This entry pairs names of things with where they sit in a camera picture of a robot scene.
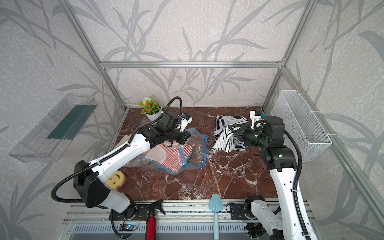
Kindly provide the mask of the clear vacuum bag blue zipper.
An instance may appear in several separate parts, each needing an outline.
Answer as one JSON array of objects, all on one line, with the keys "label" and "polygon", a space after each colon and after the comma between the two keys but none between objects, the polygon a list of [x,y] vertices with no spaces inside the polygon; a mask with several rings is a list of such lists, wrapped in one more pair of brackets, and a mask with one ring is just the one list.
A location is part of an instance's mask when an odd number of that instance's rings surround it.
[{"label": "clear vacuum bag blue zipper", "polygon": [[129,168],[142,168],[170,175],[178,175],[183,171],[203,169],[207,162],[208,136],[196,129],[187,130],[191,137],[184,145],[167,142],[140,154],[125,164]]}]

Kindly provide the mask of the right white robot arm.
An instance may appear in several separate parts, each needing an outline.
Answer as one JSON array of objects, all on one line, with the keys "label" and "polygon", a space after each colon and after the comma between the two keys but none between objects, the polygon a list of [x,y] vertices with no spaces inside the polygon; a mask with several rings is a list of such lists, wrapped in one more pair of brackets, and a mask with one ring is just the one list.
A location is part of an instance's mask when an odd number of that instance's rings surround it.
[{"label": "right white robot arm", "polygon": [[316,240],[299,186],[302,154],[283,119],[267,116],[254,124],[230,125],[229,130],[247,147],[260,150],[277,190],[282,217],[261,196],[245,200],[245,213],[259,221],[271,240]]}]

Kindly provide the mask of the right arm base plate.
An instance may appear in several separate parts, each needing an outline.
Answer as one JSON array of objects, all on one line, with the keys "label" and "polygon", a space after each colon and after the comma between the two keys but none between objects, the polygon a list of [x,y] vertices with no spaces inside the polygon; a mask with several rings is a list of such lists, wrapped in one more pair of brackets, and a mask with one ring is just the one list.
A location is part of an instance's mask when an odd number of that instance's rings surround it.
[{"label": "right arm base plate", "polygon": [[231,220],[246,221],[246,220],[253,220],[254,219],[254,218],[249,218],[246,215],[244,203],[242,203],[242,204],[229,203],[226,210],[230,213]]}]

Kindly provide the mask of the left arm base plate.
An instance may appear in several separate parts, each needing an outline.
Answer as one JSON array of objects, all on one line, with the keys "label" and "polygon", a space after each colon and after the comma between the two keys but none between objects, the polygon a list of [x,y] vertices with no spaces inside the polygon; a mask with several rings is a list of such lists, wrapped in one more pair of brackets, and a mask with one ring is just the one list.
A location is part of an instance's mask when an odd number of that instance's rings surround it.
[{"label": "left arm base plate", "polygon": [[114,222],[124,221],[124,220],[146,221],[149,216],[149,210],[150,210],[149,204],[138,204],[135,206],[131,205],[123,213],[117,213],[116,211],[112,210],[112,212],[109,215],[109,220],[113,218]]}]

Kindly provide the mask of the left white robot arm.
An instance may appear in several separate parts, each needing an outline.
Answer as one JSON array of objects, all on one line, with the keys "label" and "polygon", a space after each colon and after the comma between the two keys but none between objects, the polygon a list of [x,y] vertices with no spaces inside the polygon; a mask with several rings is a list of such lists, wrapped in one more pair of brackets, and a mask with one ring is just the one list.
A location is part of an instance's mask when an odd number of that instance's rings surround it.
[{"label": "left white robot arm", "polygon": [[[61,180],[51,191],[51,198],[60,203],[85,203],[88,208],[104,207],[122,214],[133,208],[130,198],[106,185],[106,181],[131,160],[164,142],[184,145],[191,134],[186,131],[193,118],[187,113],[175,115],[164,112],[155,125],[137,129],[131,138],[106,155],[89,163],[80,161],[75,172]],[[74,181],[79,199],[64,199],[57,195],[58,189],[68,181]]]}]

